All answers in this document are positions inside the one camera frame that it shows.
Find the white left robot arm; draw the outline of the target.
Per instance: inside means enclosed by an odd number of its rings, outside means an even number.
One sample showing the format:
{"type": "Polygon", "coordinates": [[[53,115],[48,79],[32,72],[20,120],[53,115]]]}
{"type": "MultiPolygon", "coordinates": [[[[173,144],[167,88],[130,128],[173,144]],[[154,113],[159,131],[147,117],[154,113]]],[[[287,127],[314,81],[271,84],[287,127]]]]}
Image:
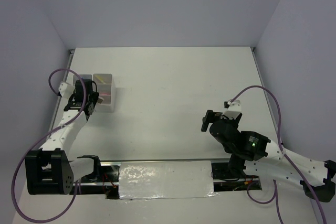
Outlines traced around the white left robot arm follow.
{"type": "Polygon", "coordinates": [[[82,155],[70,161],[67,157],[78,133],[94,112],[99,93],[90,79],[66,82],[59,86],[59,94],[68,100],[59,130],[37,150],[25,156],[27,189],[31,195],[67,195],[73,184],[86,177],[98,181],[103,174],[96,155],[82,155]]]}

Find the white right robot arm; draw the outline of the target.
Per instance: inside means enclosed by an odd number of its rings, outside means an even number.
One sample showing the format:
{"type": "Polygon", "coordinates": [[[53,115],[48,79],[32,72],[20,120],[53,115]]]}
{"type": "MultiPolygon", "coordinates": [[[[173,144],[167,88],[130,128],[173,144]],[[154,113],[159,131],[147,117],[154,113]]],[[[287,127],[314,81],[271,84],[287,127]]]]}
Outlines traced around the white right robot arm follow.
{"type": "Polygon", "coordinates": [[[218,141],[230,159],[225,170],[213,172],[216,179],[268,177],[301,187],[306,196],[330,202],[335,196],[335,162],[316,161],[280,148],[276,141],[257,132],[239,131],[242,114],[228,117],[208,110],[202,118],[203,132],[218,141]]]}

